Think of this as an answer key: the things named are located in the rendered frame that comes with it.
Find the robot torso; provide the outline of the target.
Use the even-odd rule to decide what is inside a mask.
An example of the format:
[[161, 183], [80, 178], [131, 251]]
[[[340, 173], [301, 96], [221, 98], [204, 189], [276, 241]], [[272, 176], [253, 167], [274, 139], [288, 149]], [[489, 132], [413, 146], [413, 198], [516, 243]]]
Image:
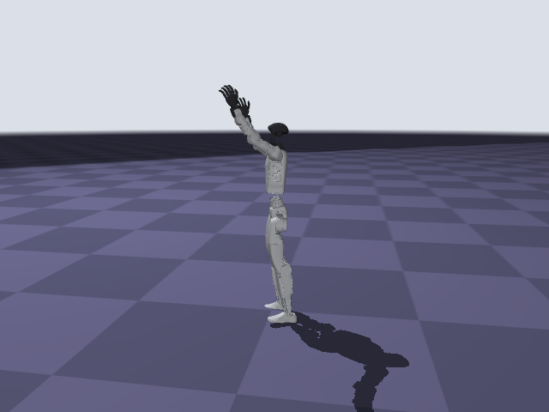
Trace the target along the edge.
[[278, 194], [284, 195], [287, 175], [287, 152], [283, 149], [281, 152], [283, 154], [281, 162], [272, 161], [268, 157], [265, 161], [266, 193], [274, 194], [274, 197], [270, 198], [269, 214], [271, 219], [275, 218], [276, 214], [283, 214], [288, 219], [286, 205], [282, 198], [277, 196]]

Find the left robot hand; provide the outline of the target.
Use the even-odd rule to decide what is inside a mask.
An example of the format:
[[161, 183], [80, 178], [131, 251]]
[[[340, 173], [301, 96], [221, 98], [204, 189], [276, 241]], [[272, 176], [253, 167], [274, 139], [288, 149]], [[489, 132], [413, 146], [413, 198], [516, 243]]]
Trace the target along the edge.
[[[238, 91], [237, 91], [236, 88], [233, 90], [231, 85], [225, 85], [224, 87], [225, 88], [221, 88], [221, 89], [223, 89], [226, 92], [226, 94], [222, 90], [219, 90], [219, 92], [221, 92], [224, 95], [224, 97], [226, 98], [227, 104], [231, 107], [230, 111], [232, 113], [232, 116], [235, 118], [236, 116], [235, 116], [234, 110], [236, 110], [238, 108], [240, 109], [240, 107], [237, 106], [237, 104], [238, 104]], [[227, 92], [226, 89], [228, 90], [229, 93]], [[234, 93], [234, 91], [235, 91], [235, 93]]]

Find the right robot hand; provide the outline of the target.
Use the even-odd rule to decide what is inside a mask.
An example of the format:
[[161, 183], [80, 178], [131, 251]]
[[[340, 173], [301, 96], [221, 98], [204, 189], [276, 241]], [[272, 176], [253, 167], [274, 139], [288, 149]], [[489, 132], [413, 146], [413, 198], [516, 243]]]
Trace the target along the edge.
[[251, 123], [250, 115], [248, 115], [249, 109], [250, 109], [250, 102], [248, 101], [248, 107], [247, 107], [244, 97], [242, 98], [243, 101], [244, 101], [244, 103], [243, 103], [243, 101], [241, 100], [241, 98], [239, 98], [239, 99], [240, 99], [240, 102], [241, 102], [241, 104], [242, 104], [242, 106], [241, 106], [241, 105], [240, 105], [240, 102], [238, 101], [238, 105], [239, 105], [239, 107], [240, 107], [240, 109], [241, 109], [241, 112], [242, 112], [242, 114], [243, 114], [243, 116], [244, 116], [245, 118], [249, 118], [250, 123]]

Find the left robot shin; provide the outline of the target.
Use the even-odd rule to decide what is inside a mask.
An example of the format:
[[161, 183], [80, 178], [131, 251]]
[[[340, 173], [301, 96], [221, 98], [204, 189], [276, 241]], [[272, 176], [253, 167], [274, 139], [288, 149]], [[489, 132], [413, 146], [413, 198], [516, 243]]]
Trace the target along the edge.
[[[274, 270], [274, 272], [283, 310], [287, 316], [291, 316], [291, 295], [293, 294], [292, 268], [285, 264], [281, 268], [280, 276], [278, 276], [277, 270]], [[291, 314], [289, 315], [289, 313]]]

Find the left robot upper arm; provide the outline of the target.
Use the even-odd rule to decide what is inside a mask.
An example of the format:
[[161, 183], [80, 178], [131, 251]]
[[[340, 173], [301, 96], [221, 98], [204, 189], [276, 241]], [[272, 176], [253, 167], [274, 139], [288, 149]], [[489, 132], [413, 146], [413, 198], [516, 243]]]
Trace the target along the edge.
[[255, 147], [257, 147], [258, 149], [260, 149], [263, 153], [265, 153], [266, 155], [268, 155], [268, 158], [272, 161], [279, 161], [281, 162], [282, 161], [282, 158], [283, 158], [283, 154], [281, 152], [281, 149], [280, 148], [277, 148], [273, 145], [271, 145], [270, 143], [268, 142], [265, 142], [265, 141], [257, 141], [254, 137], [252, 137], [251, 135], [248, 135], [247, 136], [247, 142], [249, 144], [252, 144], [254, 145]]

